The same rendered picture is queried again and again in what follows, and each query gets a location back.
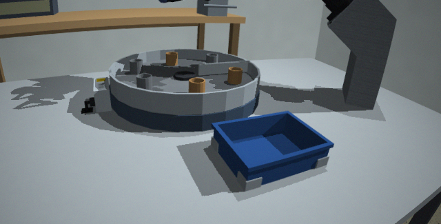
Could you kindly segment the grey metal ring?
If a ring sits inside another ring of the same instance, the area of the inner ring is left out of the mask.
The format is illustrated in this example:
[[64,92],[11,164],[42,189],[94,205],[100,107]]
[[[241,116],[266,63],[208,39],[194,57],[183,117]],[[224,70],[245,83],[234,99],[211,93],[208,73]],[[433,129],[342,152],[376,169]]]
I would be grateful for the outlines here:
[[218,63],[218,55],[213,53],[207,54],[206,63]]
[[136,85],[138,88],[152,90],[152,75],[151,74],[138,74],[136,76]]
[[137,74],[142,74],[142,73],[143,73],[143,60],[142,59],[131,59],[130,60],[130,74],[137,75]]

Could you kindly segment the bronze bushing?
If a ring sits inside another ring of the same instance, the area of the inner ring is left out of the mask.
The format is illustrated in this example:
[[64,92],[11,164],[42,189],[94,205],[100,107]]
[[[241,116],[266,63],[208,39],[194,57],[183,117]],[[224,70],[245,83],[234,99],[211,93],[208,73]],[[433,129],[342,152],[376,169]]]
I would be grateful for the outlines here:
[[[238,70],[238,71],[236,71]],[[241,84],[242,81],[242,68],[230,67],[228,70],[228,79],[227,82],[231,84]]]
[[175,66],[178,65],[178,53],[166,52],[166,65]]
[[204,93],[205,80],[202,78],[191,78],[189,80],[189,93]]

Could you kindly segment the blue crate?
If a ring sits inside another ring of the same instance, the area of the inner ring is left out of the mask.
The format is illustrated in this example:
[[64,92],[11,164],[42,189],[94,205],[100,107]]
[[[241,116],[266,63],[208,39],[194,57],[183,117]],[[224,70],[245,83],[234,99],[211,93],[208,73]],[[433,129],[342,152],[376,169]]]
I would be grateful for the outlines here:
[[327,165],[334,147],[289,111],[221,121],[212,128],[211,146],[245,192]]

